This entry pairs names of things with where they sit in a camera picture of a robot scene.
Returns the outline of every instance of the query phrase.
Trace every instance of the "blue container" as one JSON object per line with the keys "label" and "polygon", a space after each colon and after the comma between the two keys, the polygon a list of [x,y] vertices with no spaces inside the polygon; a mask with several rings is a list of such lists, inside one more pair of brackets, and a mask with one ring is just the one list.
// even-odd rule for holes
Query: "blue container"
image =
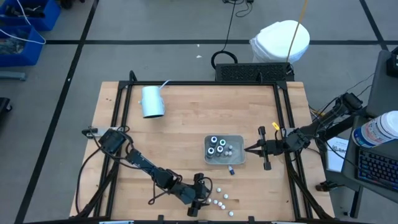
{"label": "blue container", "polygon": [[[39,33],[32,26],[0,27],[0,29],[8,34],[17,33],[16,30],[19,29],[29,34],[29,40],[34,40],[40,43],[43,42]],[[0,32],[0,39],[5,38],[12,37],[8,37],[6,34]],[[35,65],[39,59],[42,47],[42,44],[26,42],[25,47],[20,54],[0,54],[0,67]]]}
{"label": "blue container", "polygon": [[[58,19],[58,16],[61,13],[61,9],[55,0],[19,0],[19,2],[24,5],[37,3],[37,5],[45,6],[44,7],[44,18],[33,18],[27,17],[29,22],[32,26],[35,27],[38,31],[46,31],[52,30],[55,22]],[[0,7],[0,21],[3,21],[7,26],[24,26],[27,25],[25,18],[21,17],[11,17],[11,16],[4,16],[4,13],[7,9],[7,6],[14,6],[16,9],[20,9],[18,2],[16,0],[5,0],[5,2]]]}

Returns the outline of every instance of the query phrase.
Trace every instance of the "metal tray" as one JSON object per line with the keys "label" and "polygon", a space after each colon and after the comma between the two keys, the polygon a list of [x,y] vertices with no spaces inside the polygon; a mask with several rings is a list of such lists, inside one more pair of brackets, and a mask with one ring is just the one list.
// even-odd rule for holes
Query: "metal tray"
{"label": "metal tray", "polygon": [[[216,156],[208,158],[206,156],[206,151],[210,147],[211,137],[216,136],[217,140],[224,139],[226,141],[226,146],[232,145],[232,156]],[[236,165],[242,164],[246,160],[246,155],[243,151],[243,137],[240,135],[209,135],[205,137],[205,148],[204,148],[204,158],[205,162],[212,165]]]}

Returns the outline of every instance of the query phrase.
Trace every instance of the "concrete floor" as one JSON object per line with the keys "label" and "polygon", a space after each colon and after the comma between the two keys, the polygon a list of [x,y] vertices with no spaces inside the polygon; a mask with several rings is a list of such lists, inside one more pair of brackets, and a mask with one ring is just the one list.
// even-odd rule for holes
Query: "concrete floor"
{"label": "concrete floor", "polygon": [[[26,82],[0,81],[0,96],[10,98],[14,106],[0,127],[1,223],[14,222],[46,136],[51,140],[49,152],[25,222],[68,217],[86,146],[80,131],[91,124],[101,82],[125,80],[130,70],[135,71],[139,80],[214,80],[210,58],[222,48],[219,44],[197,47],[196,43],[162,41],[127,45],[99,42],[76,51],[94,2],[97,0],[86,0],[84,4],[76,1],[73,9],[62,11],[54,30],[42,33],[53,41],[44,46],[36,66],[0,69],[26,72],[28,76]],[[312,107],[323,106],[372,74],[383,45],[389,50],[398,45],[395,17],[398,2],[366,3],[382,37],[376,37],[360,1],[309,0],[303,25],[312,40],[330,40],[311,45],[294,64],[295,79],[304,82]],[[249,40],[276,21],[297,20],[302,4],[303,0],[257,0],[250,15],[234,18],[229,38]],[[223,40],[231,10],[232,5],[221,0],[100,0],[86,39]],[[378,42],[331,45],[337,40]],[[252,59],[249,44],[228,45],[226,49],[235,53],[239,62]],[[80,59],[74,70],[71,64],[76,56]],[[217,62],[231,61],[220,57]],[[358,94],[369,83],[371,80],[353,92]],[[63,86],[68,85],[65,104],[57,119],[54,112]],[[367,101],[368,94],[369,91],[361,99]],[[50,127],[55,128],[53,136]],[[350,209],[352,197],[353,192],[344,187],[331,192],[338,218],[352,220],[343,215]],[[366,190],[359,218],[352,221],[394,223],[398,219],[397,210],[397,204]]]}

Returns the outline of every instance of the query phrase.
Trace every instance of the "wooden tabletop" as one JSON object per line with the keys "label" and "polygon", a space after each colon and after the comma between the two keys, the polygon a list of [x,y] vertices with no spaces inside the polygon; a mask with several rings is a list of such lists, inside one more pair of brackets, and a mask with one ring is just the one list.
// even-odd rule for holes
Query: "wooden tabletop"
{"label": "wooden tabletop", "polygon": [[[103,82],[94,115],[94,127],[109,127],[116,98],[117,82]],[[153,182],[139,170],[121,167],[113,204],[112,219],[155,220],[164,215],[165,220],[294,220],[289,182],[284,156],[271,156],[272,170],[265,171],[264,160],[254,154],[246,154],[246,162],[233,166],[235,175],[230,175],[226,166],[212,166],[203,160],[203,140],[209,134],[238,134],[244,138],[244,146],[253,145],[259,136],[257,129],[265,126],[267,139],[274,139],[272,122],[278,122],[274,92],[270,86],[165,86],[162,97],[166,114],[159,119],[143,119],[141,88],[133,86],[127,125],[128,134],[134,146],[155,165],[172,169],[183,176],[183,181],[192,184],[193,175],[202,172],[213,180],[214,187],[221,187],[222,193],[213,191],[211,198],[222,201],[226,210],[216,205],[202,208],[198,217],[187,216],[187,205],[173,195],[165,195],[154,205],[147,202],[152,198]],[[308,102],[303,83],[288,83],[290,104],[297,127],[311,122]],[[287,122],[283,94],[281,104]],[[124,97],[121,101],[119,121]],[[85,158],[96,146],[88,140]],[[334,216],[329,193],[317,192],[315,185],[325,180],[320,156],[304,150],[302,161],[309,191],[325,211]],[[80,209],[90,200],[98,188],[103,154],[98,153],[86,165],[80,185]],[[305,216],[302,194],[298,194],[300,212]],[[71,215],[76,214],[72,206]]]}

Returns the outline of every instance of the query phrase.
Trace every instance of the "black keyboard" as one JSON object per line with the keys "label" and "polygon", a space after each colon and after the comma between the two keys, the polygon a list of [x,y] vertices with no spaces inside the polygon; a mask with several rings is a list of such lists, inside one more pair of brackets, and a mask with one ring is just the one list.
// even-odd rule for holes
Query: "black keyboard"
{"label": "black keyboard", "polygon": [[357,165],[357,179],[398,192],[397,160],[360,149]]}

